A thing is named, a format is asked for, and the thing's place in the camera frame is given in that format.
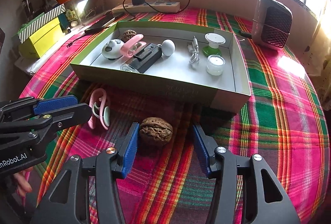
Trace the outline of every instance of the human hand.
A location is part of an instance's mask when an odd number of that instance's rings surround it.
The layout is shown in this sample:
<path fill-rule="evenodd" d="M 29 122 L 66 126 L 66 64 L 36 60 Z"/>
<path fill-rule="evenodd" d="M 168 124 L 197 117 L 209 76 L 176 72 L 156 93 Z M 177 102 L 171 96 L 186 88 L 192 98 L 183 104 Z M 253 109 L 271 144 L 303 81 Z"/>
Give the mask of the human hand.
<path fill-rule="evenodd" d="M 33 167 L 30 167 L 26 170 L 24 170 L 25 172 L 31 172 L 33 170 Z M 32 187 L 29 184 L 29 182 L 25 179 L 23 172 L 24 171 L 20 171 L 16 174 L 14 174 L 14 178 L 17 181 L 17 193 L 19 194 L 19 196 L 21 197 L 25 197 L 25 194 L 28 192 L 32 192 Z"/>

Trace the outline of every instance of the cardboard box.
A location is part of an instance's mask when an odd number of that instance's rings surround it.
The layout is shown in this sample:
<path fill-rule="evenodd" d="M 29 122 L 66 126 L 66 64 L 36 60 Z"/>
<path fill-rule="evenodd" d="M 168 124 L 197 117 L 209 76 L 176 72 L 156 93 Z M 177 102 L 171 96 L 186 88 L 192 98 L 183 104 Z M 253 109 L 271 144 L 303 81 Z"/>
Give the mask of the cardboard box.
<path fill-rule="evenodd" d="M 162 56 L 144 74 L 125 72 L 120 66 L 127 60 L 104 58 L 103 46 L 111 39 L 120 38 L 127 29 L 144 35 L 143 41 L 160 44 L 165 39 L 174 41 L 175 53 Z M 226 66 L 221 76 L 206 72 L 207 58 L 202 52 L 208 45 L 206 33 L 217 33 L 226 39 L 220 47 Z M 187 44 L 196 36 L 200 62 L 197 69 L 190 67 L 191 54 Z M 174 100 L 201 103 L 212 108 L 238 113 L 251 96 L 246 65 L 234 34 L 218 29 L 170 22 L 118 22 L 100 34 L 72 62 L 79 79 L 107 83 L 144 94 Z"/>
<path fill-rule="evenodd" d="M 20 44 L 19 52 L 27 59 L 39 59 L 63 35 L 59 19 L 54 18 Z"/>
<path fill-rule="evenodd" d="M 16 43 L 24 43 L 31 35 L 33 35 L 37 30 L 42 28 L 42 26 L 46 25 L 48 22 L 56 18 L 58 15 L 64 13 L 66 8 L 64 4 L 61 4 L 51 11 L 40 14 L 35 19 L 31 20 L 29 23 L 24 25 L 17 34 L 13 36 L 13 40 Z"/>

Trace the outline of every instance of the plaid tablecloth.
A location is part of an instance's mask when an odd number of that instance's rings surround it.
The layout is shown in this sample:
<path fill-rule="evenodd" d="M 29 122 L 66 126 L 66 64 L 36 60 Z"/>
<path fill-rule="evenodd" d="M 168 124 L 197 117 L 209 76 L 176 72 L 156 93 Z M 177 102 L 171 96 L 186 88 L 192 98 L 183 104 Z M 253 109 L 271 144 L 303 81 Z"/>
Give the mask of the plaid tablecloth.
<path fill-rule="evenodd" d="M 139 14 L 135 20 L 196 24 L 235 33 L 250 31 L 252 26 L 239 17 L 195 8 L 176 15 Z M 94 131 L 87 124 L 76 126 L 59 133 L 48 146 L 46 163 L 35 167 L 42 177 L 38 201 L 69 156 L 97 155 L 125 135 L 132 122 L 157 116 L 172 124 L 173 139 L 162 149 L 139 145 L 132 172 L 125 180 L 118 180 L 127 223 L 205 223 L 215 181 L 206 179 L 200 170 L 188 132 L 192 120 L 200 121 L 206 134 L 234 154 L 261 154 L 289 194 L 302 223 L 309 221 L 323 202 L 327 188 L 328 135 L 316 92 L 307 75 L 303 78 L 296 75 L 297 59 L 289 49 L 276 52 L 252 42 L 241 45 L 252 96 L 240 113 L 231 118 L 228 113 L 200 105 L 80 81 L 69 63 L 96 36 L 81 38 L 69 48 L 63 45 L 21 95 L 52 98 L 74 94 L 81 102 L 88 102 L 92 91 L 103 87 L 111 99 L 108 131 L 100 125 Z M 281 59 L 290 68 L 282 68 Z M 239 223 L 242 178 L 238 180 L 237 193 L 236 223 Z M 97 223 L 95 206 L 91 178 L 92 223 Z"/>

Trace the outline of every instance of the black smartphone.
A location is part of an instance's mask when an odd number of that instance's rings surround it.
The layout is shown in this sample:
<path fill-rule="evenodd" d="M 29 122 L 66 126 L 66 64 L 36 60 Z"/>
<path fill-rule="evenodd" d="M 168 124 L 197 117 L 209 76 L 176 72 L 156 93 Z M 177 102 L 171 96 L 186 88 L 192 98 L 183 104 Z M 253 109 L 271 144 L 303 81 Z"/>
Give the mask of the black smartphone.
<path fill-rule="evenodd" d="M 117 17 L 121 15 L 122 14 L 116 14 L 116 16 L 114 17 L 112 13 L 106 13 L 106 15 L 102 19 L 95 22 L 93 25 L 91 25 L 84 31 L 85 35 L 91 35 L 101 32 L 102 30 L 107 28 L 112 22 L 114 22 Z"/>

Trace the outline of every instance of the portable heater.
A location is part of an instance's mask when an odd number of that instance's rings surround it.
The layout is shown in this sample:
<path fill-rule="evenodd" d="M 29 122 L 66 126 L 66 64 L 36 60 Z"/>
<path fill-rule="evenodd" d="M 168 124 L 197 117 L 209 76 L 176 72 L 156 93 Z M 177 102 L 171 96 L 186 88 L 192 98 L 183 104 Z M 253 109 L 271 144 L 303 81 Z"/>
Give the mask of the portable heater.
<path fill-rule="evenodd" d="M 284 48 L 290 35 L 292 12 L 276 0 L 258 0 L 251 34 L 241 35 L 275 50 Z"/>

